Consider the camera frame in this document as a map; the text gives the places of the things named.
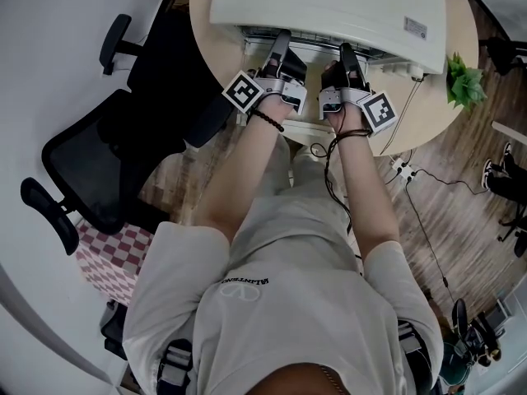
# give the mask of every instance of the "hand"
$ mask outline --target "hand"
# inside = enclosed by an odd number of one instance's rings
[[[336,61],[332,61],[330,64],[324,67],[324,70],[330,69]],[[355,72],[350,73],[351,76],[356,77]],[[329,124],[333,127],[336,134],[349,132],[359,128],[364,128],[362,125],[362,112],[356,105],[345,102],[343,107],[337,113],[326,112],[326,118]]]
[[[280,95],[269,95],[260,101],[258,110],[275,122],[282,124],[289,113],[294,111],[294,108],[291,104],[283,102]]]

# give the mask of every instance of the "white t-shirt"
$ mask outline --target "white t-shirt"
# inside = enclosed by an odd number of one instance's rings
[[[310,221],[276,239],[255,237],[249,224],[232,248],[212,228],[160,224],[124,326],[124,350],[147,395],[156,393],[166,346],[182,337],[193,342],[187,394],[243,394],[295,363],[334,369],[353,394],[412,394],[398,319],[421,334],[437,378],[441,332],[400,244],[373,249],[362,277],[346,241]]]

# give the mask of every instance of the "black wristband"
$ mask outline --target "black wristband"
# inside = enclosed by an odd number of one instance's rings
[[[256,115],[256,116],[260,117],[261,119],[265,120],[266,122],[268,122],[269,124],[272,124],[275,128],[278,129],[279,132],[283,132],[283,130],[284,130],[284,128],[282,127],[281,124],[275,122],[272,118],[270,118],[269,116],[265,115],[261,111],[258,111],[257,109],[253,109],[250,115],[251,116],[252,115]]]

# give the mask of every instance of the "green potted plant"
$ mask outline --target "green potted plant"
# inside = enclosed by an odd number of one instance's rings
[[[454,107],[463,105],[470,109],[471,103],[478,104],[487,98],[480,83],[483,70],[467,68],[457,53],[447,59],[446,94],[449,103],[455,101]]]

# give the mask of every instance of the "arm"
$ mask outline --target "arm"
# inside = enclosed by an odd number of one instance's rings
[[[262,101],[259,111],[281,124],[291,106],[271,95]],[[195,225],[220,230],[232,242],[253,202],[278,133],[260,117],[249,121],[234,151],[205,189],[196,208]]]
[[[346,103],[344,111],[328,114],[335,131],[363,128],[361,111]],[[343,164],[353,233],[362,258],[385,241],[399,242],[399,224],[391,199],[379,176],[370,144],[365,137],[347,137],[338,143]]]

